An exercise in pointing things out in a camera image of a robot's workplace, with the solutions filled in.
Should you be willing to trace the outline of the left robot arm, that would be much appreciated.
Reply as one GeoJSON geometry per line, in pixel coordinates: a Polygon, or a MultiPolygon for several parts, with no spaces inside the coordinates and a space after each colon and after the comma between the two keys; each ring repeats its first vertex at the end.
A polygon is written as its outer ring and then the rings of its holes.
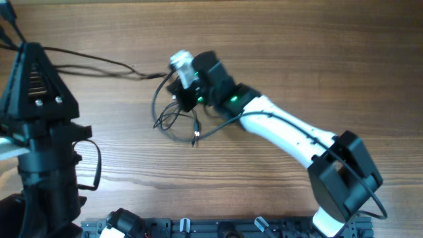
{"type": "Polygon", "coordinates": [[[73,222],[87,201],[80,190],[95,191],[102,159],[92,185],[77,182],[75,151],[89,142],[90,126],[73,123],[79,105],[39,43],[22,43],[1,96],[1,136],[21,151],[17,155],[23,190],[1,200],[2,237],[79,237],[73,222]]]}

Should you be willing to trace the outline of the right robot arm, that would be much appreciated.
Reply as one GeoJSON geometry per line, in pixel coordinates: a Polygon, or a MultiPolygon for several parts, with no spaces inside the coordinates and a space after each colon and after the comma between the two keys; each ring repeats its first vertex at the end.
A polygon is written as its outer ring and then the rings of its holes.
{"type": "Polygon", "coordinates": [[[291,155],[306,170],[319,209],[312,233],[335,237],[363,214],[383,179],[361,138],[351,131],[336,135],[316,128],[279,108],[267,96],[228,74],[215,52],[192,56],[181,50],[169,60],[177,79],[167,90],[180,110],[212,107],[226,124],[238,123],[291,155]]]}

